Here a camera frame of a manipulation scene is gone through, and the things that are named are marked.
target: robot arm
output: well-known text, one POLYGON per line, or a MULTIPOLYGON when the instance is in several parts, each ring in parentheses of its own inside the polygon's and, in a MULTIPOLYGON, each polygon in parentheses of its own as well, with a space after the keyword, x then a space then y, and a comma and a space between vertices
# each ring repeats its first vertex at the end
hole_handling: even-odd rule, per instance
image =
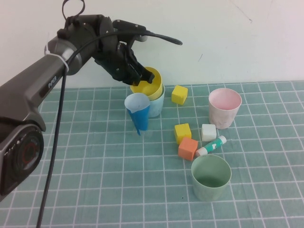
MULTIPOLYGON (((116 20, 103 15, 69 17, 65 28, 48 43, 51 53, 67 61, 73 53, 92 39, 69 64, 68 75, 76 74, 91 58, 115 80, 129 85, 152 82, 154 75, 136 59, 131 47, 139 34, 151 35, 179 44, 176 39, 157 35, 144 26, 116 20), (96 39, 114 31, 130 31, 122 35, 96 39)), ((38 106, 62 77, 63 61, 46 55, 0 87, 0 201, 24 181, 37 167, 43 153, 42 132, 46 125, 38 106)))

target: pink cup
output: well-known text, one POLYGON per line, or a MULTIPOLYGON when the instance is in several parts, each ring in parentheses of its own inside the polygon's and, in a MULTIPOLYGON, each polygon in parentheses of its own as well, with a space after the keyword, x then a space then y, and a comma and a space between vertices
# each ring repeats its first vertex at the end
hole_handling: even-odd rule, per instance
POLYGON ((209 95, 209 121, 218 129, 231 126, 242 97, 236 91, 228 88, 213 90, 209 95))

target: toothpaste tube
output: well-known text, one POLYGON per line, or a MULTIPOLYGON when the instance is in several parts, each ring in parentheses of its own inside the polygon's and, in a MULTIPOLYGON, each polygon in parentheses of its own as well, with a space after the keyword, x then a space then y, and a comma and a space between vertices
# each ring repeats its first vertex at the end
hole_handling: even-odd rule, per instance
POLYGON ((218 138, 216 138, 215 140, 213 140, 212 142, 209 142, 204 147, 195 151, 195 154, 198 157, 202 156, 202 155, 205 155, 205 154, 208 154, 211 151, 215 150, 216 148, 222 146, 226 142, 227 142, 227 139, 223 135, 221 135, 218 138))

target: block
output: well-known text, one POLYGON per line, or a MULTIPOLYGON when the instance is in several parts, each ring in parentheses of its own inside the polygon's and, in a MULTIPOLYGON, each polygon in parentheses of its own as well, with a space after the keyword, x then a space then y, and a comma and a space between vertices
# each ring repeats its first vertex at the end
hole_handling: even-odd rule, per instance
POLYGON ((211 142, 217 137, 217 129, 214 124, 202 124, 201 139, 203 142, 211 142))
POLYGON ((188 88, 177 85, 175 86, 172 92, 171 100, 174 103, 183 105, 185 103, 187 96, 188 96, 188 88))
POLYGON ((184 137, 179 146, 179 156, 192 161, 198 144, 198 141, 184 137))
POLYGON ((174 126, 176 143, 179 145, 184 137, 191 138, 191 130, 188 123, 174 126))

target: plastic cup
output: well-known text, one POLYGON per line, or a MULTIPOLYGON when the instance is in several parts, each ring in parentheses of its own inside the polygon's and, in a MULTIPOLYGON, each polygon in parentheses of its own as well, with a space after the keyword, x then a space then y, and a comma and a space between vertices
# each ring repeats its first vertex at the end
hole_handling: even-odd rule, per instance
POLYGON ((165 87, 162 86, 162 94, 154 101, 150 101, 149 117, 157 117, 162 112, 163 99, 165 97, 165 87))
POLYGON ((210 123, 218 129, 230 127, 241 104, 242 97, 236 91, 228 88, 213 90, 209 95, 210 123))
POLYGON ((124 106, 128 110, 137 133, 141 135, 140 131, 146 131, 148 129, 150 109, 149 98, 142 93, 131 94, 124 100, 124 106))
POLYGON ((154 101, 162 95, 162 76, 152 67, 146 67, 146 69, 154 74, 152 83, 146 81, 140 81, 138 86, 131 85, 130 89, 133 93, 143 93, 148 96, 150 101, 154 101))
POLYGON ((221 157, 206 154, 194 160, 191 174, 196 197, 201 201, 215 201, 231 179, 231 168, 221 157))

